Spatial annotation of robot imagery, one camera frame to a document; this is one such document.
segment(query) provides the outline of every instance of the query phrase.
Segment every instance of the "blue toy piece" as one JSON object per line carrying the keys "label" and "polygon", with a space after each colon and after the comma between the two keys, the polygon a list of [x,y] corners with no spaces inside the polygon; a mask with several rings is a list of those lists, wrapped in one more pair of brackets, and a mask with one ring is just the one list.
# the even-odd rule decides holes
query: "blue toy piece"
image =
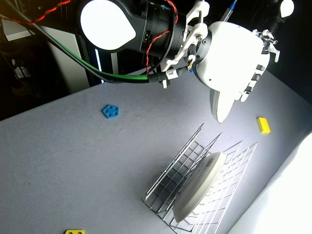
{"label": "blue toy piece", "polygon": [[103,114],[108,118],[115,118],[119,116],[119,108],[117,106],[113,106],[108,104],[105,106],[105,108],[102,110]]}

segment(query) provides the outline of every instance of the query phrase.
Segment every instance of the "wire rack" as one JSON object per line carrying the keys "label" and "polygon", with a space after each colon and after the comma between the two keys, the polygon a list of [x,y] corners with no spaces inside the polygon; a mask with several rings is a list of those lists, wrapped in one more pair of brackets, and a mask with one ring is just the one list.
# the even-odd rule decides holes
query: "wire rack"
{"label": "wire rack", "polygon": [[227,159],[209,191],[183,221],[176,222],[172,210],[176,195],[201,160],[211,155],[213,146],[222,136],[220,133],[204,147],[195,141],[202,126],[148,190],[144,199],[144,203],[178,234],[216,233],[257,146],[255,143],[238,153],[241,141],[225,150]]}

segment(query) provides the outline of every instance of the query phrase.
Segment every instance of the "plate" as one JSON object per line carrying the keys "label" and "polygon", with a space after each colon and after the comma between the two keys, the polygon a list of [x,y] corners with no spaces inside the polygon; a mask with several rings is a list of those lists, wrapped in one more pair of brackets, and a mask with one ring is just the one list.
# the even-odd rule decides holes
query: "plate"
{"label": "plate", "polygon": [[204,158],[182,187],[173,205],[175,220],[181,222],[206,195],[226,160],[225,153]]}

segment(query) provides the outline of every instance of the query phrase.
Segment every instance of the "yellow rectangular block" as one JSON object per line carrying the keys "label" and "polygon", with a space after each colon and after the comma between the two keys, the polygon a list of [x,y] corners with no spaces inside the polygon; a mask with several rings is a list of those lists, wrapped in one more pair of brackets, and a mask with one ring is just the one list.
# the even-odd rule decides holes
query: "yellow rectangular block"
{"label": "yellow rectangular block", "polygon": [[268,120],[264,117],[259,117],[257,120],[261,133],[269,134],[271,132],[271,129]]}
{"label": "yellow rectangular block", "polygon": [[85,234],[84,230],[67,230],[65,234]]}

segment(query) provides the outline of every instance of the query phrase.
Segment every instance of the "tabletop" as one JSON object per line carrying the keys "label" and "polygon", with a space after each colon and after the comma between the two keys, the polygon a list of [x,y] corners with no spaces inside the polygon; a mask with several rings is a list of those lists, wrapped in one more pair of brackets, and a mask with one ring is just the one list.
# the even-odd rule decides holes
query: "tabletop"
{"label": "tabletop", "polygon": [[[119,116],[101,110],[112,104]],[[266,117],[263,135],[257,117]],[[0,228],[6,234],[173,234],[142,201],[198,127],[215,150],[243,140],[255,154],[224,216],[226,233],[311,130],[312,107],[266,72],[228,118],[212,117],[209,88],[193,75],[167,90],[101,84],[0,122]]]}

